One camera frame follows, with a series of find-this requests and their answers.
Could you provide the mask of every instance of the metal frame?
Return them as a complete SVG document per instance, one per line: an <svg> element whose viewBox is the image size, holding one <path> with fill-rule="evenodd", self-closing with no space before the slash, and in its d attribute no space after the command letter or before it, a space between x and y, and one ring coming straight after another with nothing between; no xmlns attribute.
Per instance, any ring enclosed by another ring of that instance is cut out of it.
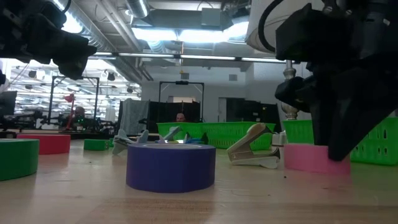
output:
<svg viewBox="0 0 398 224"><path fill-rule="evenodd" d="M185 82L185 81L176 81L176 82L159 82L159 100L158 102L160 103L160 97L162 96L162 84L163 83L173 83L176 85L201 85L202 90L201 90L201 120L203 122L203 108L205 107L205 83L200 83L200 82ZM157 107L157 120L159 121L159 116L160 116L160 104Z"/></svg>
<svg viewBox="0 0 398 224"><path fill-rule="evenodd" d="M64 76L53 76L52 77L51 93L50 93L50 105L49 105L49 115L48 115L47 124L50 124L50 121L51 121L52 100L53 100L53 95L54 95L54 88L57 86L57 85L55 85L55 80L57 78L62 78L64 80L66 77L64 77ZM97 86L96 86L96 92L95 92L94 116L93 116L93 119L95 120L96 117L97 117L98 92L100 90L100 78L98 78L98 77L82 77L82 79L84 79L84 78L85 79L97 80Z"/></svg>

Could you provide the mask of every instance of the table surface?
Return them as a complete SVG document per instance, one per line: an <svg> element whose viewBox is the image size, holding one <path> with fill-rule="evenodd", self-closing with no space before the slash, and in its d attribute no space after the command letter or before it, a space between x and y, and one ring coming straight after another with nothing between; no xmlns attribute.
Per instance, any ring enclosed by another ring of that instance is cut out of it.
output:
<svg viewBox="0 0 398 224"><path fill-rule="evenodd" d="M398 167L353 164L351 177L330 176L231 166L217 150L214 186L156 194L125 184L126 151L82 146L0 182L0 223L398 223Z"/></svg>

